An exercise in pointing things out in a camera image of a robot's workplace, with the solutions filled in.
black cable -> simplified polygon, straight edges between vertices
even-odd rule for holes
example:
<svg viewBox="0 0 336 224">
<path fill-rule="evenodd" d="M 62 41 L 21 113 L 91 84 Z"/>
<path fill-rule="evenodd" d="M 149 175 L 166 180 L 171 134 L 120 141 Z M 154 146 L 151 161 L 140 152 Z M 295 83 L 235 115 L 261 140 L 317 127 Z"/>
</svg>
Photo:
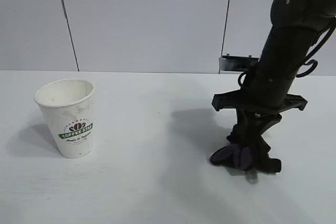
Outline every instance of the black cable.
<svg viewBox="0 0 336 224">
<path fill-rule="evenodd" d="M 247 71 L 241 73 L 241 74 L 239 75 L 239 77 L 238 77 L 238 84 L 239 84 L 240 87 L 243 86 L 243 84 L 242 84 L 242 82 L 241 82 L 241 79 L 242 79 L 242 77 L 243 77 L 244 75 L 246 75 L 246 74 L 247 74 Z"/>
<path fill-rule="evenodd" d="M 318 64 L 319 63 L 318 63 L 317 60 L 310 60 L 310 61 L 306 62 L 305 64 L 303 64 L 304 66 L 309 66 L 309 65 L 312 65 L 312 66 L 306 72 L 297 74 L 296 78 L 302 78 L 302 77 L 305 77 L 305 76 L 313 73 L 313 71 L 316 69 Z"/>
<path fill-rule="evenodd" d="M 314 49 L 293 69 L 293 71 L 289 72 L 288 74 L 291 74 L 295 71 L 297 71 L 299 68 L 301 68 L 303 65 L 306 64 L 306 62 L 313 57 L 323 46 L 324 44 L 328 41 L 328 39 L 331 37 L 331 35 L 333 34 L 333 32 L 336 29 L 336 18 L 333 19 L 333 22 L 327 32 L 327 34 L 324 36 L 324 38 L 320 41 L 320 43 L 318 43 L 317 46 L 314 47 Z"/>
</svg>

paper cup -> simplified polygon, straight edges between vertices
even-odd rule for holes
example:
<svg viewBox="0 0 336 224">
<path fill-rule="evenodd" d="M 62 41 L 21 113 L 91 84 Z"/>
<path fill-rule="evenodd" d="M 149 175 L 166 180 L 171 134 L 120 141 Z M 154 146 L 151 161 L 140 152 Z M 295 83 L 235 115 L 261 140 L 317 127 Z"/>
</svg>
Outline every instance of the paper cup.
<svg viewBox="0 0 336 224">
<path fill-rule="evenodd" d="M 88 81 L 60 80 L 35 94 L 35 102 L 64 157 L 83 157 L 93 149 L 94 90 Z"/>
</svg>

green label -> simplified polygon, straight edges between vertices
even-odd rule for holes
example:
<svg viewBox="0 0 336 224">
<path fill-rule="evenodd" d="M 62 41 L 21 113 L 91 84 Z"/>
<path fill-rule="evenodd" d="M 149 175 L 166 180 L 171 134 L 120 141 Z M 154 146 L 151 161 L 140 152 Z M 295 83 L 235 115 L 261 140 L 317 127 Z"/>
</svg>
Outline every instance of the green label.
<svg viewBox="0 0 336 224">
<path fill-rule="evenodd" d="M 89 131 L 90 129 L 92 129 L 92 126 L 93 126 L 93 123 L 91 123 L 89 126 L 86 126 L 86 127 L 84 127 L 84 128 L 81 128 L 80 130 L 72 131 L 72 132 L 64 133 L 64 134 L 59 134 L 58 136 L 59 136 L 61 139 L 67 139 L 67 138 L 69 138 L 69 137 L 77 136 L 77 135 L 83 134 L 84 132 Z"/>
</svg>

black robotic arm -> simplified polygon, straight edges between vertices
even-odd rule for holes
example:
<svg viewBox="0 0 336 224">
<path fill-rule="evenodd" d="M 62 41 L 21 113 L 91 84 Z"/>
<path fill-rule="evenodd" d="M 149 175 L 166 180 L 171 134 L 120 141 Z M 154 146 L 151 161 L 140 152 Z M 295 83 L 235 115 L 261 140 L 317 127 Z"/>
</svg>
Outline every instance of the black robotic arm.
<svg viewBox="0 0 336 224">
<path fill-rule="evenodd" d="M 237 124 L 227 138 L 230 144 L 213 154 L 212 164 L 240 170 L 257 168 L 267 173 L 281 171 L 281 161 L 269 158 L 270 146 L 261 135 L 281 121 L 281 112 L 305 108 L 307 101 L 288 91 L 295 77 L 303 77 L 316 68 L 317 61 L 310 58 L 334 32 L 335 15 L 336 0 L 274 0 L 272 29 L 259 61 L 239 76 L 240 90 L 214 96 L 216 111 L 236 109 Z M 302 65 L 312 67 L 297 74 Z"/>
</svg>

white table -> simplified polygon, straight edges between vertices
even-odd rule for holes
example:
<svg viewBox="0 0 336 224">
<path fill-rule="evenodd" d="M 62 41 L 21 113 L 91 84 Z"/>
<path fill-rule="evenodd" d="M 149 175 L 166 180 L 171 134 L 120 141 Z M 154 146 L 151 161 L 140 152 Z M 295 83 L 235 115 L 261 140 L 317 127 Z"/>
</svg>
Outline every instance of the white table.
<svg viewBox="0 0 336 224">
<path fill-rule="evenodd" d="M 43 84 L 92 81 L 95 149 L 63 158 L 33 101 Z M 226 144 L 234 110 L 215 93 L 236 75 L 0 71 L 0 223 L 334 223 L 336 77 L 292 87 L 309 103 L 264 134 L 277 175 L 208 163 Z"/>
</svg>

